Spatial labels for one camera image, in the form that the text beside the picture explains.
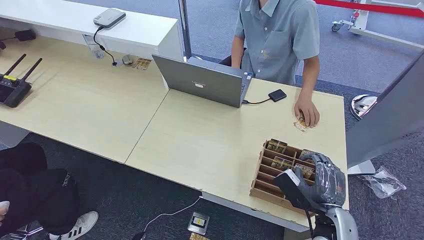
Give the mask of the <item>person's left hand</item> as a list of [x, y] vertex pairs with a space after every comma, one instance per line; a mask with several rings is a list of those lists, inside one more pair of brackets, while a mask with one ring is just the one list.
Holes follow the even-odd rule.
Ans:
[[306, 127], [313, 128], [320, 121], [320, 113], [310, 95], [299, 95], [294, 105], [294, 114], [298, 121], [303, 119]]

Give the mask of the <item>seated person's hand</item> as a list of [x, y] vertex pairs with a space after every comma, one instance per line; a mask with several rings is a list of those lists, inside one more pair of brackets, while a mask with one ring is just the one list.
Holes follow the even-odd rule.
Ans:
[[9, 201], [1, 201], [0, 202], [0, 225], [3, 224], [3, 220], [6, 217], [6, 214], [9, 211], [10, 202]]

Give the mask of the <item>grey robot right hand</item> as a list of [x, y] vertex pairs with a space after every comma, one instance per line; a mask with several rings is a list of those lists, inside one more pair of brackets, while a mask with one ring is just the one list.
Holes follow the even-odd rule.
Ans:
[[311, 155], [315, 163], [315, 179], [313, 185], [308, 185], [299, 167], [294, 168], [299, 178], [298, 189], [307, 198], [317, 204], [330, 204], [342, 207], [346, 201], [346, 176], [332, 160], [321, 153]]

